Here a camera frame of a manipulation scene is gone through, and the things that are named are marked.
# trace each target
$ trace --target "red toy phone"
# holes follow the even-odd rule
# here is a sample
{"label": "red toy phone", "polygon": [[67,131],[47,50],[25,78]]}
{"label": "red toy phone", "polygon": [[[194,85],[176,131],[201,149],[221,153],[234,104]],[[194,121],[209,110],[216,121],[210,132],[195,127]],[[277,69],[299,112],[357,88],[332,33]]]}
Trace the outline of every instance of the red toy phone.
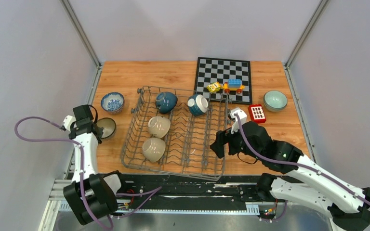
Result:
{"label": "red toy phone", "polygon": [[250,119],[258,124],[266,122],[266,117],[261,104],[252,104],[249,106]]}

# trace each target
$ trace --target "checkerboard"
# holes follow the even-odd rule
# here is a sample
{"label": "checkerboard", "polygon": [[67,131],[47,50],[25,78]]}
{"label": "checkerboard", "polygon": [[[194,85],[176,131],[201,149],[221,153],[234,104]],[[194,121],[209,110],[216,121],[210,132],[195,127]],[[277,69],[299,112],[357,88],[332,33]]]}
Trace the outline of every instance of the checkerboard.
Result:
{"label": "checkerboard", "polygon": [[[229,98],[232,99],[232,103],[252,104],[250,68],[249,61],[199,57],[195,91],[202,92],[205,98],[209,98],[210,92],[206,88],[209,84],[219,82],[223,85],[228,79],[240,79],[245,88],[241,94],[230,91]],[[212,94],[211,100],[220,100],[221,93],[223,89],[220,89],[217,94]]]}

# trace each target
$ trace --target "dish rack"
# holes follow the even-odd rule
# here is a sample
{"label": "dish rack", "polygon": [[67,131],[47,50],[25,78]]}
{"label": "dish rack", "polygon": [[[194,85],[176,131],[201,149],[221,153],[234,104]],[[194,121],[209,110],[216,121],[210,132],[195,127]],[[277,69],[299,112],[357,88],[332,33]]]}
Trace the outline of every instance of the dish rack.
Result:
{"label": "dish rack", "polygon": [[[157,111],[155,100],[160,92],[167,91],[176,95],[178,103],[171,112],[162,115]],[[196,91],[144,86],[137,92],[140,96],[136,107],[131,109],[134,116],[122,148],[122,164],[127,168],[218,180],[225,171],[225,158],[219,159],[210,145],[215,141],[216,132],[227,126],[228,96],[220,94],[221,102],[210,102],[210,98],[215,99],[214,94],[217,94],[212,93],[207,99],[208,111],[195,117],[190,113],[187,101],[198,93]],[[169,118],[171,127],[162,138],[166,143],[164,155],[151,163],[143,156],[141,147],[151,137],[147,124],[154,116]]]}

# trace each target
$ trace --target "toy car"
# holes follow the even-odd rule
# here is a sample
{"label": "toy car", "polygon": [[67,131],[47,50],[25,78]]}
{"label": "toy car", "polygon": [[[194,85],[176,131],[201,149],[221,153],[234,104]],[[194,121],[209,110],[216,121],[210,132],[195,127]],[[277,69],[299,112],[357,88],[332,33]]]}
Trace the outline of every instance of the toy car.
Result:
{"label": "toy car", "polygon": [[208,89],[210,93],[215,93],[215,92],[218,92],[220,89],[222,89],[222,86],[219,82],[214,82],[214,83],[209,84],[206,88]]}
{"label": "toy car", "polygon": [[226,94],[230,93],[231,90],[235,90],[237,94],[240,94],[244,88],[245,86],[242,85],[242,80],[240,79],[230,79],[229,82],[225,82],[223,85]]}

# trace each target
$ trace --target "wooden table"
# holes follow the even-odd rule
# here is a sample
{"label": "wooden table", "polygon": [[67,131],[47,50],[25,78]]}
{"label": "wooden table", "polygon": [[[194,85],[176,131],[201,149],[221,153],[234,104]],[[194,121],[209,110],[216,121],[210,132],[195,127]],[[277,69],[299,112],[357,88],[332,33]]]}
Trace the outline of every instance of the wooden table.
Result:
{"label": "wooden table", "polygon": [[[98,146],[97,164],[100,172],[119,170],[122,173],[152,174],[149,171],[125,168],[120,160],[121,149],[132,119],[131,108],[136,106],[139,97],[137,89],[148,85],[193,90],[196,67],[196,61],[105,63],[93,105],[99,109],[99,118],[111,117],[115,120],[117,132],[113,138]],[[266,128],[273,139],[288,141],[308,155],[307,145],[282,63],[252,61],[251,70],[253,103],[263,105],[263,96],[270,90],[283,92],[289,100],[287,107],[281,112],[272,113],[264,109],[267,121],[261,125]],[[120,92],[125,98],[124,109],[117,115],[110,115],[100,106],[101,98],[112,91]],[[229,105],[230,109],[235,107],[243,109],[248,115],[248,121],[250,121],[247,105]],[[240,157],[246,161],[254,160],[243,154]],[[226,175],[261,175],[263,172],[277,174],[260,162],[249,165],[238,160],[236,155],[226,156]]]}

